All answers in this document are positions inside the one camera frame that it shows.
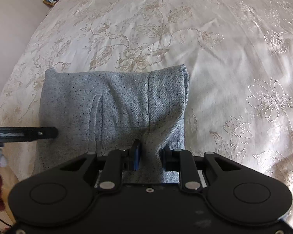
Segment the screw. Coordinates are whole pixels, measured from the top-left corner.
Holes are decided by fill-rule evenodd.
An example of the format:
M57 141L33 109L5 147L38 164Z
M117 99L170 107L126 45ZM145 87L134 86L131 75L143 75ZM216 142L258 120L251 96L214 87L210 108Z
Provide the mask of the screw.
M16 233L16 234L26 234L26 232L23 231L23 230L17 230L15 233Z
M149 187L146 189L146 192L154 192L154 189Z
M190 190L197 190L201 187L201 184L196 181L189 181L185 184L185 187Z
M99 184L99 187L105 190L112 189L115 187L115 183L112 181L104 181Z

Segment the embroidered flower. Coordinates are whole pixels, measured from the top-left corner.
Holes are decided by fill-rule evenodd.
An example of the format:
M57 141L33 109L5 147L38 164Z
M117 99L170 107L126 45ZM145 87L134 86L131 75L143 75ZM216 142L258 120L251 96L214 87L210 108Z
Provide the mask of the embroidered flower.
M241 116L238 119L230 118L231 120L226 121L223 128L228 134L231 134L230 146L235 149L239 143L247 144L247 140L252 137L252 133L249 130L250 123L244 122Z
M272 168L273 164L280 162L283 158L279 152L270 149L259 154L253 154L253 157L257 159L257 164L261 166L265 172Z
M154 10L158 8L166 7L166 4L163 3L163 0L156 0L154 3L148 4L144 7L146 11Z
M278 80L270 79L270 84L263 80L254 79L254 85L248 87L251 96L246 101L259 111L265 111L269 122L279 117L279 108L293 108L293 97L285 94Z
M281 33L268 30L264 37L271 53L282 54L288 49L288 45L286 44Z
M154 48L154 45L148 46L149 44L138 45L137 48L127 48L122 51L117 61L118 67L122 71L137 71L145 69L146 67L158 64L164 58L166 52L169 49L158 49Z
M240 2L240 10L244 11L244 12L253 12L254 8L252 6L246 5L243 2Z
M36 91L38 91L38 90L40 90L41 88L42 88L42 86L43 86L43 82L44 82L44 77L39 77L39 78L37 78L37 80L34 82L34 84L33 84L33 88L36 90Z
M170 11L167 15L167 20L170 23L178 23L192 17L192 10L190 6L181 6Z
M111 26L111 21L108 20L102 24L100 24L99 29L95 31L95 33L106 32L106 30Z
M113 51L113 48L111 46L106 46L101 48L98 51L98 53L94 55L90 63L90 69L100 67L103 64L107 64L110 57L112 56L112 51Z

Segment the floral pattern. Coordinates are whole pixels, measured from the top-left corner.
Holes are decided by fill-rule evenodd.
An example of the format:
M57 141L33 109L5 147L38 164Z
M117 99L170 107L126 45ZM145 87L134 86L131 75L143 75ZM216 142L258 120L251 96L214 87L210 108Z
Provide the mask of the floral pattern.
M113 48L118 48L119 46L125 49L118 53L118 60L115 62L115 68L120 71L133 72L142 71L151 65L159 64L163 59L165 59L165 54L169 52L169 46L173 41L173 35L180 32L197 32L197 43L201 48L206 46L213 47L215 45L220 45L222 40L222 35L201 31L195 28L184 28L179 29L174 32L170 31L170 25L178 24L184 22L185 20L191 18L192 9L190 6L180 6L170 10L167 15L164 15L161 8L167 8L168 5L164 0L155 0L151 4L147 4L142 7L142 11L138 12L138 15L144 15L144 20L157 19L158 24L155 23L144 23L137 25L132 28L132 30L150 38L148 43L137 43L137 41L132 41L130 43L129 37L124 34L124 28L129 27L132 23L132 19L126 19L120 24L114 26L114 33L112 28L112 21L108 20L99 25L97 29L92 29L92 23L89 27L81 28L84 32L91 32L95 36L100 38L107 38L111 41L117 41L113 45L104 46L99 49L97 53L94 54L93 60L90 62L89 70L98 68L102 65L108 64L110 58L113 55Z
M293 97L285 94L278 80L270 79L270 84L263 80L254 80L254 85L249 86L251 96L247 97L250 106L258 111L264 111L269 122L278 119L280 109L293 108Z
M224 130L231 135L230 146L236 149L239 143L247 144L248 139L252 137L250 132L250 123L243 122L243 118L240 116L238 119L231 117L230 121L226 121Z
M247 144L252 137L250 125L250 123L244 122L241 116L238 119L230 117L230 120L225 122L223 129L231 136L229 143L230 148L223 137L217 132L210 131L216 144L215 152L235 162L243 163L246 155L246 148L244 145Z
M282 54L285 53L288 49L288 45L286 44L282 33L268 30L264 37L268 49L271 51L272 54Z

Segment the speckled fabric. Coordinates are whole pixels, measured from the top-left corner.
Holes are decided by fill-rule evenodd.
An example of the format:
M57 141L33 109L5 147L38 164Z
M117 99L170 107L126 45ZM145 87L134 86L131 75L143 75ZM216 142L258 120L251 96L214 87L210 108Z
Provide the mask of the speckled fabric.
M55 126L54 140L38 142L34 173L86 152L107 155L140 139L139 171L124 173L127 182L177 182L163 174L158 150L184 148L184 112L189 76L184 65L149 73L45 73L40 125Z

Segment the wall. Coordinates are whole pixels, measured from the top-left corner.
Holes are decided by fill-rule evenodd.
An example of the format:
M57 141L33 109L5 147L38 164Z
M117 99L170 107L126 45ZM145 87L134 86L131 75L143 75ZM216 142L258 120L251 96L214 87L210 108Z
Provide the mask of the wall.
M0 0L0 93L50 9L43 0Z

